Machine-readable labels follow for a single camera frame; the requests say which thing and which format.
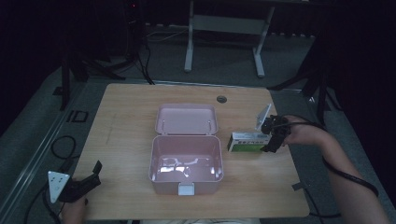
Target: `green box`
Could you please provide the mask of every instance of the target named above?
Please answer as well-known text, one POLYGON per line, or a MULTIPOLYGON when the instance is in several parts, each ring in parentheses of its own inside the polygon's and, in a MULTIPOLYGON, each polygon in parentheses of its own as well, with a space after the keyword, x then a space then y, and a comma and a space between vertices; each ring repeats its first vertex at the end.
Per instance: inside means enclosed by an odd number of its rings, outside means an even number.
POLYGON ((270 139, 270 135, 263 133, 232 133, 227 148, 233 152, 257 152, 268 145, 270 139))

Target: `metal stand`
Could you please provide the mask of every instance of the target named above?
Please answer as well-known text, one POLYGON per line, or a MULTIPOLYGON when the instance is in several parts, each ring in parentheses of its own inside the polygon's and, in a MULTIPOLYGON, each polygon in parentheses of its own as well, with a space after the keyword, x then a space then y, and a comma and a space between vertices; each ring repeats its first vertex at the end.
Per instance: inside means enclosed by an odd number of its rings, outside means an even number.
POLYGON ((62 105, 60 110, 64 110, 70 100, 70 70, 73 72, 76 80, 87 81, 88 74, 85 69, 85 64, 89 65, 91 68, 97 70, 99 73, 118 80, 125 80, 125 77, 120 77, 112 73, 109 69, 103 67, 101 64, 97 63, 85 56, 82 53, 71 50, 71 47, 64 42, 61 49, 61 65, 62 65, 62 105))
POLYGON ((189 18, 189 43, 187 45, 186 62, 184 71, 190 72, 192 68, 193 43, 192 35, 194 30, 206 30, 217 32, 229 32, 238 34, 260 35, 260 41, 256 48, 253 48, 253 57, 256 63, 257 76, 264 77, 262 66, 262 45, 264 44, 267 31, 274 15, 275 7, 270 7, 266 20, 237 19, 228 17, 215 17, 194 14, 194 1, 190 0, 189 18))

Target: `plastic container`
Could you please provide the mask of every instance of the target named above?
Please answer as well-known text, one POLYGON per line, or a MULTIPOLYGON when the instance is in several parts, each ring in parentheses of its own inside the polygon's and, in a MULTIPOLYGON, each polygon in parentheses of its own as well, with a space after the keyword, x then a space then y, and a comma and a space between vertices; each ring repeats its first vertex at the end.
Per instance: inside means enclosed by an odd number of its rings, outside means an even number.
POLYGON ((213 105, 161 105, 155 129, 149 179, 156 193, 216 192, 224 173, 213 105))

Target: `dark background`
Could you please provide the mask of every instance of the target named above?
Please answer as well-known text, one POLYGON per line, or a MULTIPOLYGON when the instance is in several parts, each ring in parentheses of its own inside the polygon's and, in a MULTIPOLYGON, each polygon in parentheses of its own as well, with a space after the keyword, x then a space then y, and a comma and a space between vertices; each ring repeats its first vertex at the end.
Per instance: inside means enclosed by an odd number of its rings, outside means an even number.
MULTIPOLYGON (((261 11, 255 5, 260 1, 252 2, 244 8, 248 14, 239 10, 241 7, 236 3, 226 7, 221 1, 216 4, 204 1, 196 9, 207 14, 260 17, 261 11)), ((317 37, 315 50, 309 52, 307 60, 316 66, 322 63, 315 60, 318 55, 328 56, 326 63, 332 68, 329 84, 395 203, 396 179, 391 171, 396 170, 392 141, 396 6, 392 1, 338 1, 343 9, 329 14, 330 7, 321 5, 328 2, 278 4, 270 33, 317 37)), ((65 38, 90 57, 108 60, 110 54, 122 55, 120 50, 124 46, 116 43, 122 43, 117 40, 126 36, 125 13, 151 25, 188 24, 189 4, 185 0, 148 0, 142 6, 134 1, 111 3, 2 0, 0 134, 19 115, 42 81, 61 65, 60 48, 65 38), (142 15, 132 4, 142 9, 142 15)))

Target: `gray floor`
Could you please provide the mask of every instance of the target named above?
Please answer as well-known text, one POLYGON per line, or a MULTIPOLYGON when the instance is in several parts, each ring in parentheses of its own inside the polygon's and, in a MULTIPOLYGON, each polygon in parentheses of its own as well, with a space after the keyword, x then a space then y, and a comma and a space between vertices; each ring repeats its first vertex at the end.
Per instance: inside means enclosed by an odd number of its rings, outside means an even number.
MULTIPOLYGON (((212 35, 198 33, 195 38, 192 71, 186 74, 184 73, 184 59, 187 37, 184 29, 155 29, 149 32, 152 35, 148 37, 151 51, 148 71, 157 84, 183 82, 265 88, 293 77, 313 41, 312 38, 304 37, 268 36, 262 52, 266 77, 258 78, 250 47, 256 41, 254 37, 233 36, 239 42, 235 45, 230 44, 229 39, 226 42, 225 39, 218 37, 214 42, 212 35)), ((141 50, 141 55, 143 61, 149 56, 145 49, 141 50)), ((122 82, 145 83, 136 67, 134 65, 127 70, 118 71, 121 76, 127 77, 122 82)), ((55 87, 61 85, 60 70, 55 71, 46 79, 40 90, 0 139, 0 178, 2 180, 0 200, 3 205, 1 221, 22 223, 29 202, 47 181, 47 171, 56 170, 63 163, 50 152, 50 144, 55 138, 72 135, 77 141, 76 154, 83 149, 106 85, 111 82, 115 81, 96 74, 92 74, 87 83, 73 82, 73 100, 69 107, 61 112, 59 111, 60 96, 52 95, 55 87), (72 110, 89 112, 87 121, 67 122, 66 119, 72 110)), ((309 101, 298 92, 303 85, 302 81, 290 86, 287 90, 272 91, 279 114, 292 113, 316 120, 315 102, 309 101)), ((363 175, 378 186, 381 202, 392 222, 396 223, 395 209, 382 189, 353 128, 343 112, 337 111, 332 105, 329 106, 330 110, 325 113, 329 132, 339 139, 346 153, 363 175)), ((57 151, 67 153, 72 144, 67 139, 62 139, 54 146, 57 151)), ((308 186, 307 189, 312 194, 320 213, 336 213, 337 208, 318 150, 304 146, 292 146, 290 150, 299 177, 308 186)), ((316 212, 312 202, 308 200, 308 203, 311 211, 316 212)), ((28 223, 51 223, 41 197, 35 202, 28 220, 28 223)), ((120 222, 108 220, 88 221, 87 223, 120 222)), ((320 221, 317 217, 266 218, 262 219, 262 223, 320 223, 320 221)), ((325 219, 324 223, 342 223, 342 219, 325 219)))

